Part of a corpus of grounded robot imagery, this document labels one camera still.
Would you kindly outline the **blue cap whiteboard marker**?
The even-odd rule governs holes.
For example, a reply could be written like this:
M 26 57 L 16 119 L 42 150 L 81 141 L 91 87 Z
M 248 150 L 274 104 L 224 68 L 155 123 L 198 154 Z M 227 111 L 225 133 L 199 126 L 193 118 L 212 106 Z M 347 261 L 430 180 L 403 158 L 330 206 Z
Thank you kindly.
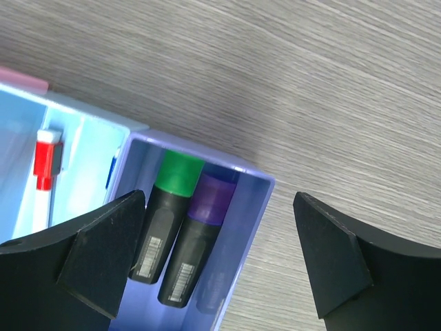
M 114 156 L 112 157 L 112 161 L 111 161 L 111 164 L 110 164 L 110 169 L 109 169 L 109 172 L 108 172 L 108 175 L 107 175 L 107 181 L 106 181 L 106 184 L 105 184 L 105 189 L 106 190 L 109 188 L 110 181 L 111 181 L 111 178 L 112 178 L 112 173 L 114 171 L 114 168 L 115 168 L 115 165 L 116 165 L 116 161 L 117 161 L 117 159 L 119 157 L 120 151 L 121 151 L 121 147 L 119 146 L 116 149 L 116 152 L 115 152 Z

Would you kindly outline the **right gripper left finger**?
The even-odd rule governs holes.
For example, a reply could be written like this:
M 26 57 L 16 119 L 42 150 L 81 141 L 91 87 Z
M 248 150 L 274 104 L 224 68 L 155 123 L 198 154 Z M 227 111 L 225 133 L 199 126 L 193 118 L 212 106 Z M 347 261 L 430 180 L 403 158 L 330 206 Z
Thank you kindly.
M 134 190 L 87 214 L 1 244 L 2 330 L 107 330 L 145 212 Z

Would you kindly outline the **red cap whiteboard marker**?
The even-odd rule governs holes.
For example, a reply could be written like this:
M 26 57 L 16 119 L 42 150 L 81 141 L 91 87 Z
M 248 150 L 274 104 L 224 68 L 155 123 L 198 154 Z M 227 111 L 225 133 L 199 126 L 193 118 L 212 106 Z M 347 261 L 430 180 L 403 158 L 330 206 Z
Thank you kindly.
M 51 194 L 54 180 L 61 171 L 63 151 L 62 133 L 55 130 L 37 131 L 33 175 L 37 178 L 34 198 L 32 232 L 49 227 Z

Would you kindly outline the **purple plastic bin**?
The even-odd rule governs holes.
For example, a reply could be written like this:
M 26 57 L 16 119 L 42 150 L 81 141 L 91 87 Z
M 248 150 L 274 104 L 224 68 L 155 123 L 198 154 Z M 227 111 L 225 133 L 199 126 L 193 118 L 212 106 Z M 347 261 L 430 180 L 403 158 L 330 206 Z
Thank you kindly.
M 196 289 L 184 308 L 159 303 L 160 283 L 128 280 L 110 330 L 219 330 L 274 188 L 273 177 L 231 154 L 158 130 L 129 134 L 112 173 L 109 198 L 132 190 L 149 196 L 163 154 L 175 150 L 198 157 L 214 172 L 237 175 L 237 186 L 220 234 Z

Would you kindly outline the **green highlighter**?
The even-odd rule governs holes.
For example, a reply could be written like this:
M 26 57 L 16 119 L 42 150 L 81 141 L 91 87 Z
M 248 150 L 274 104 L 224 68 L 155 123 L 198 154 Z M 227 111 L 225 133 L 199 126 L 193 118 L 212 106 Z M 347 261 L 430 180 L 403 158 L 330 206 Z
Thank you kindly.
M 202 159 L 165 152 L 146 205 L 129 278 L 146 284 L 158 281 L 204 165 Z

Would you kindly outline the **pink plastic bin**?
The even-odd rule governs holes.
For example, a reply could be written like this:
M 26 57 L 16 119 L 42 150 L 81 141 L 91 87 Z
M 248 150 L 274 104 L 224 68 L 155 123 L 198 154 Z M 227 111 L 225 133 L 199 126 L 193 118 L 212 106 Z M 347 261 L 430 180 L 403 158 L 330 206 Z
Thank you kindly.
M 1 66 L 0 69 L 0 79 L 1 83 L 35 94 L 46 94 L 50 86 L 43 79 L 17 72 L 4 66 Z

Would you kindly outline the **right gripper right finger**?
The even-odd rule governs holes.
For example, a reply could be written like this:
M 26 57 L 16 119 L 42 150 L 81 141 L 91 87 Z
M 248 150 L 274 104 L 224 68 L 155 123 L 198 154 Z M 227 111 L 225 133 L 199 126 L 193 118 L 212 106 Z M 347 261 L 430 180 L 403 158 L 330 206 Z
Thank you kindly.
M 305 192 L 296 193 L 293 207 L 327 330 L 440 329 L 440 249 L 349 217 Z

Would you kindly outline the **teal plastic bin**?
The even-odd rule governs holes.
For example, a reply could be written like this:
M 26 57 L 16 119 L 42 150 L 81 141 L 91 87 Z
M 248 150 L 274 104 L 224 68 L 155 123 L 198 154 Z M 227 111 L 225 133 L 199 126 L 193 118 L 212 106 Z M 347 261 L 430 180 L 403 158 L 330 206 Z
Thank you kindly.
M 57 93 L 44 96 L 1 85 L 1 241 L 32 231 L 37 131 L 62 133 L 61 171 L 51 194 L 50 225 L 101 207 L 116 149 L 148 125 Z

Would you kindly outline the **purple highlighter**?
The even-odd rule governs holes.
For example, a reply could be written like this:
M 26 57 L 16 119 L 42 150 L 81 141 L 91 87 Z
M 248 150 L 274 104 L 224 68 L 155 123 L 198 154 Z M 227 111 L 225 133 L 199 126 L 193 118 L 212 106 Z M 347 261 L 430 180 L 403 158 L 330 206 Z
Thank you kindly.
M 184 308 L 206 266 L 238 182 L 235 174 L 203 172 L 183 219 L 158 300 Z

